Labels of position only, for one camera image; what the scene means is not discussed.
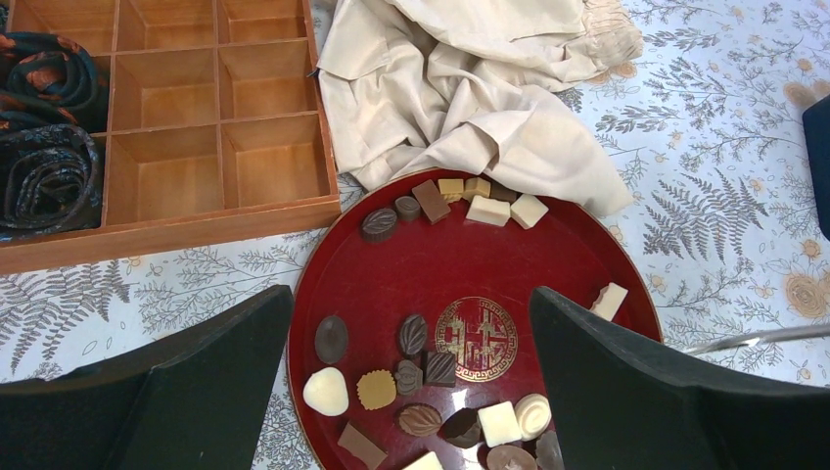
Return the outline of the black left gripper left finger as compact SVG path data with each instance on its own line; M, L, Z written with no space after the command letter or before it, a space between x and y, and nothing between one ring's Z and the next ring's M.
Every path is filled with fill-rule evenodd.
M273 286L53 380L1 388L5 469L248 469L294 311Z

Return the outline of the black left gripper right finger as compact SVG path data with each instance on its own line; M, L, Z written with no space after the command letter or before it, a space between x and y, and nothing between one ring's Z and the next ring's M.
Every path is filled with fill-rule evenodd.
M569 469L825 469L829 392L721 367L549 288L530 324Z

